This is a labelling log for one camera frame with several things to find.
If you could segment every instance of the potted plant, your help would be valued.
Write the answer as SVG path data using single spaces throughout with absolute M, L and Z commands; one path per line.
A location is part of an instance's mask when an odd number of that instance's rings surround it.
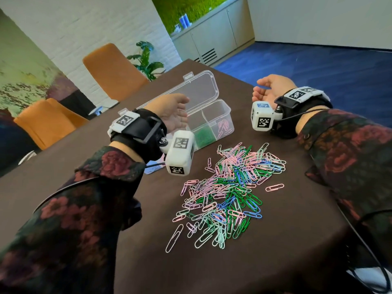
M 162 73 L 165 72 L 165 70 L 163 70 L 162 72 L 154 72 L 155 70 L 164 67 L 164 65 L 161 62 L 152 62 L 152 63 L 149 62 L 150 52 L 154 50 L 154 46 L 151 43 L 149 43 L 148 41 L 139 41 L 138 43 L 136 43 L 136 46 L 139 46 L 141 48 L 141 54 L 133 54 L 127 56 L 127 59 L 139 61 L 140 63 L 139 65 L 138 64 L 133 64 L 133 65 L 140 72 L 144 73 L 149 81 L 156 79 L 158 75 L 161 75 Z

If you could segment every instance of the floral sleeve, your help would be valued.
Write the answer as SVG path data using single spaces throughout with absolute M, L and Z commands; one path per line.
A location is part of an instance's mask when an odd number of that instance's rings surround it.
M 118 235 L 141 219 L 144 168 L 116 148 L 96 152 L 0 252 L 0 291 L 112 293 Z
M 314 161 L 306 175 L 332 189 L 352 223 L 392 208 L 392 129 L 337 109 L 317 113 L 297 138 Z M 392 212 L 365 225 L 392 263 Z

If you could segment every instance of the blue carpet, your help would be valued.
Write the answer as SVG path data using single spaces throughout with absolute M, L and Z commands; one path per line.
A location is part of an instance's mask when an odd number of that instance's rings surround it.
M 392 127 L 392 52 L 256 42 L 215 69 L 252 85 L 284 75 L 325 91 L 335 108 Z

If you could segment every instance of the blue cup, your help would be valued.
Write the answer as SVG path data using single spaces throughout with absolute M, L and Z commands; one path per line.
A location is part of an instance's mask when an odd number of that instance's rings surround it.
M 185 19 L 183 16 L 179 18 L 179 22 L 184 29 L 186 29 L 188 27 L 187 24 L 185 23 Z
M 184 14 L 184 20 L 185 20 L 185 24 L 187 25 L 187 27 L 189 27 L 190 26 L 190 22 L 189 22 L 189 19 L 188 19 L 188 15 L 186 13 Z

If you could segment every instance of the white cabinet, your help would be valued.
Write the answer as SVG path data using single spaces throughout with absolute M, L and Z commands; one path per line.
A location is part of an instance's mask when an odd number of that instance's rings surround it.
M 190 32 L 204 64 L 212 64 L 237 48 L 226 10 L 199 24 Z
M 254 38 L 251 14 L 247 0 L 238 0 L 227 8 L 237 47 Z
M 247 0 L 228 0 L 173 38 L 179 56 L 211 65 L 254 38 Z

